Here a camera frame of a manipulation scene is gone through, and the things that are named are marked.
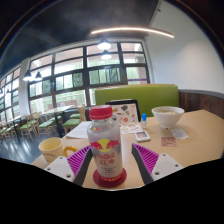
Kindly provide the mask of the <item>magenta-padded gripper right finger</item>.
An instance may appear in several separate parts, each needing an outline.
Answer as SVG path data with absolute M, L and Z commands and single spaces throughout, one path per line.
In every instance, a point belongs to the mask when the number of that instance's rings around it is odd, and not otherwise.
M 145 185 L 183 169 L 183 166 L 167 153 L 157 154 L 135 143 L 132 144 L 132 155 Z

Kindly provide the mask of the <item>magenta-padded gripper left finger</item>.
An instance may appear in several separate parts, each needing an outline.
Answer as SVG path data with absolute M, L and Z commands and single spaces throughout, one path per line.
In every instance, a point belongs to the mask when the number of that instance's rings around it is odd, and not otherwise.
M 82 186 L 91 159 L 91 148 L 86 146 L 68 157 L 59 156 L 45 168 L 45 171 Z

